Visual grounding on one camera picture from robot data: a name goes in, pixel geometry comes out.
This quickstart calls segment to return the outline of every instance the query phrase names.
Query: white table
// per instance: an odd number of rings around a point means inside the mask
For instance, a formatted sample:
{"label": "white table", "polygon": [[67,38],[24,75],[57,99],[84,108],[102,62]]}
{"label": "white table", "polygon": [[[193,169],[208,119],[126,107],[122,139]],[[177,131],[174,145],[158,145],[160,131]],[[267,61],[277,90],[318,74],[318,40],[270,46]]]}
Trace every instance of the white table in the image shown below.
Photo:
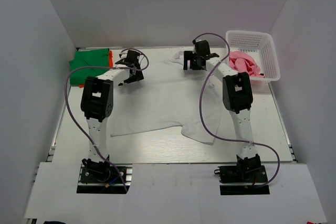
{"label": "white table", "polygon": [[[151,57],[171,58],[175,53],[191,50],[191,47],[142,49]],[[214,48],[223,56],[225,49]],[[78,122],[88,130],[83,112],[80,110],[82,90],[72,87],[69,102]],[[255,142],[272,146],[281,161],[292,161],[286,135],[268,85],[253,87],[254,101],[251,111],[251,126]],[[224,112],[219,136],[235,138],[235,131],[229,113]],[[145,132],[140,134],[110,137],[107,139],[110,159],[117,164],[134,163],[231,163],[236,162],[237,144],[216,140],[213,145],[202,144],[181,134],[180,127]],[[264,147],[257,147],[263,162],[274,162],[274,153]],[[87,157],[88,139],[79,131],[65,111],[56,137],[56,150],[52,162],[78,163]]]}

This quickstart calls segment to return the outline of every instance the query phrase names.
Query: basket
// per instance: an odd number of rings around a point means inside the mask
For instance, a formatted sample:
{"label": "basket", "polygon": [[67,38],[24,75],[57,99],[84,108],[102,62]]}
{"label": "basket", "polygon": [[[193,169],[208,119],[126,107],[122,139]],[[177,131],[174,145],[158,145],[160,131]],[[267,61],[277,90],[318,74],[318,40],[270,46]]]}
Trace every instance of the basket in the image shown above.
{"label": "basket", "polygon": [[260,67],[264,78],[250,77],[251,84],[263,84],[280,79],[280,70],[272,36],[256,31],[227,31],[226,40],[231,51],[249,54]]}

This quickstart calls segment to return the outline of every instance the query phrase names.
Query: purple cable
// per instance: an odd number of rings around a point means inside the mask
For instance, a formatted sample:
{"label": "purple cable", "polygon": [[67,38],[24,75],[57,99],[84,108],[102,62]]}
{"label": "purple cable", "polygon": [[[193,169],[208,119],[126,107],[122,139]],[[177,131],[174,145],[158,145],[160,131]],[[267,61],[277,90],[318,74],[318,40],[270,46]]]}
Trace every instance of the purple cable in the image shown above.
{"label": "purple cable", "polygon": [[[144,68],[142,68],[142,69],[129,68],[129,67],[118,67],[118,69],[130,69],[130,70],[135,70],[135,71],[143,71],[143,70],[145,70],[145,69],[148,68],[148,66],[149,66],[149,59],[148,59],[148,57],[147,57],[142,51],[137,50],[137,49],[135,49],[135,48],[126,48],[126,49],[122,50],[121,52],[124,52],[124,51],[126,51],[126,50],[134,50],[134,51],[137,51],[137,52],[139,52],[140,54],[142,54],[142,55],[144,56],[144,58],[146,58],[146,60],[147,60],[147,65],[146,65]],[[72,75],[74,72],[77,72],[77,71],[82,70],[82,69],[88,69],[88,68],[95,68],[95,69],[116,69],[115,67],[87,66],[87,67],[80,67],[80,68],[77,68],[77,69],[71,71],[71,72],[69,73],[69,75],[67,76],[67,79],[66,79],[65,84],[64,84],[65,104],[66,104],[66,107],[67,107],[67,109],[68,109],[68,112],[69,112],[69,115],[70,115],[71,119],[73,120],[73,122],[75,123],[75,125],[81,130],[81,132],[83,132],[83,134],[90,140],[90,142],[91,142],[91,144],[93,145],[93,147],[95,148],[95,150],[96,150],[98,156],[99,156],[102,160],[104,160],[105,162],[107,162],[107,163],[109,163],[110,165],[112,165],[113,168],[117,171],[118,176],[120,177],[121,182],[122,182],[122,184],[123,184],[123,186],[124,186],[124,188],[125,188],[125,191],[126,191],[126,193],[127,193],[127,187],[126,187],[126,184],[125,184],[124,179],[122,178],[122,176],[121,176],[121,174],[120,174],[119,169],[116,167],[116,165],[115,165],[114,163],[112,163],[112,162],[109,161],[107,158],[105,158],[103,155],[101,155],[99,149],[96,147],[96,144],[95,144],[94,140],[93,140],[93,139],[90,137],[90,135],[89,135],[89,134],[82,128],[82,126],[80,126],[80,124],[77,122],[77,120],[75,119],[75,117],[74,117],[74,115],[73,115],[73,113],[72,113],[72,111],[71,111],[71,109],[70,109],[69,98],[68,98],[68,81],[69,81],[71,75]]]}
{"label": "purple cable", "polygon": [[[214,35],[214,36],[217,36],[217,37],[221,38],[221,39],[225,42],[225,44],[226,44],[226,46],[227,46],[227,55],[215,65],[215,67],[214,67],[214,68],[210,71],[210,73],[207,75],[207,77],[205,78],[205,81],[204,81],[204,83],[203,83],[202,90],[201,90],[201,95],[199,96],[199,109],[200,109],[200,117],[201,117],[202,125],[203,125],[204,129],[205,129],[211,136],[213,136],[213,137],[215,137],[215,138],[217,138],[217,139],[219,139],[219,140],[223,140],[223,141],[227,141],[227,142],[236,142],[236,143],[250,143],[250,141],[248,141],[248,140],[228,139],[228,138],[223,138],[223,137],[217,136],[217,135],[215,135],[214,133],[212,133],[212,132],[207,128],[207,126],[205,125],[205,122],[204,122],[204,119],[203,119],[203,114],[202,114],[202,97],[203,97],[203,93],[204,93],[204,90],[205,90],[205,86],[206,86],[206,83],[208,82],[210,76],[211,76],[211,75],[213,74],[213,72],[216,70],[216,68],[218,68],[218,66],[219,66],[219,65],[220,65],[220,64],[221,64],[227,57],[229,57],[229,55],[230,55],[230,46],[229,46],[228,42],[226,41],[226,39],[224,39],[221,35],[218,35],[218,34],[215,34],[215,33],[203,33],[203,34],[200,34],[200,35],[198,35],[198,36],[195,38],[195,40],[198,39],[198,38],[200,38],[200,36],[203,36],[203,35]],[[275,177],[278,175],[278,173],[279,173],[279,169],[280,169],[280,157],[279,157],[279,154],[277,153],[277,151],[276,151],[275,149],[273,149],[271,146],[267,145],[267,144],[261,144],[261,143],[255,143],[255,142],[253,142],[253,144],[255,144],[255,145],[259,145],[259,146],[263,146],[263,147],[267,147],[267,148],[271,149],[271,150],[275,153],[275,155],[277,156],[278,166],[277,166],[277,170],[275,171],[273,177],[272,177],[269,181],[267,181],[266,183],[263,183],[263,184],[261,184],[261,185],[259,185],[259,186],[255,186],[255,187],[266,186],[266,185],[268,185],[269,183],[271,183],[271,182],[275,179]]]}

